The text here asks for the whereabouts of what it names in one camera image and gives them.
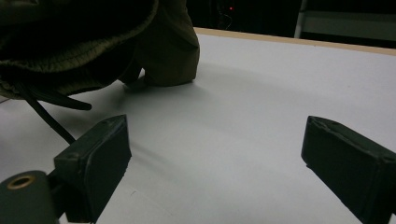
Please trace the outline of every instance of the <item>metal ring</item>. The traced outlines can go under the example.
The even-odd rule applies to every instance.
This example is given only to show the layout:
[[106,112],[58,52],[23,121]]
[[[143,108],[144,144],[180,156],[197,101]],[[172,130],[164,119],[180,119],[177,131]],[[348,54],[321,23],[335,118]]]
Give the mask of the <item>metal ring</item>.
[[35,181],[35,176],[33,175],[22,175],[18,176],[17,178],[11,180],[8,183],[8,189],[23,189]]

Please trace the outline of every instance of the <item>white tabletop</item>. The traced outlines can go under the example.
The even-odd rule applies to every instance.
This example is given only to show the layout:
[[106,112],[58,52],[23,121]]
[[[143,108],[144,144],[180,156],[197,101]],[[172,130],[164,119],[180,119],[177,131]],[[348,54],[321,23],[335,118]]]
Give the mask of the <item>white tabletop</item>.
[[[98,223],[359,223],[305,167],[305,122],[309,115],[333,119],[396,150],[396,57],[199,39],[191,84],[115,82],[75,96],[92,104],[88,112],[43,104],[74,136],[101,119],[128,116],[133,158]],[[0,104],[0,180],[50,172],[66,147],[24,101]]]

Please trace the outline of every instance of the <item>white table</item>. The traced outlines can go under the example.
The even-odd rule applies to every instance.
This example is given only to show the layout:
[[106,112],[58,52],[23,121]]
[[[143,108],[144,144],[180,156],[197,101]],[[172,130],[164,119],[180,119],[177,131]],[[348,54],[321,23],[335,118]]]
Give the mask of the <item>white table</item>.
[[[395,150],[396,57],[199,39],[192,84],[129,89],[115,82],[75,96],[92,104],[89,112],[43,104],[74,136],[128,116],[133,158],[98,223],[359,223],[305,167],[305,122],[333,119]],[[0,104],[0,180],[50,172],[66,147],[25,102]]]

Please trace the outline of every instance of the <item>black cord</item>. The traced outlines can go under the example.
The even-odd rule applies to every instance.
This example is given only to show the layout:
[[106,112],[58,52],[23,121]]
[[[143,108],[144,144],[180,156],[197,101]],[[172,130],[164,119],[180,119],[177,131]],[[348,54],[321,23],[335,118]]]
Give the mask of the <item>black cord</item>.
[[56,121],[47,110],[37,101],[35,97],[30,93],[28,87],[21,82],[17,82],[15,87],[20,92],[26,102],[35,110],[35,112],[48,123],[48,125],[58,133],[68,144],[73,144],[76,139],[60,124]]

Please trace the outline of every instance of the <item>table surface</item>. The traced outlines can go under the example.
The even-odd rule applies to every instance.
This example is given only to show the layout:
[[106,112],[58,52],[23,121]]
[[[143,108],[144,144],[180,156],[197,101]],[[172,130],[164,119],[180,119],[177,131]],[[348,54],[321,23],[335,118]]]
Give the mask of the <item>table surface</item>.
[[[98,223],[359,223],[305,167],[305,123],[333,119],[395,150],[396,57],[283,39],[199,39],[191,84],[115,82],[74,96],[92,104],[88,112],[43,104],[74,136],[128,116],[133,158]],[[66,147],[24,101],[0,104],[0,180],[48,173]]]

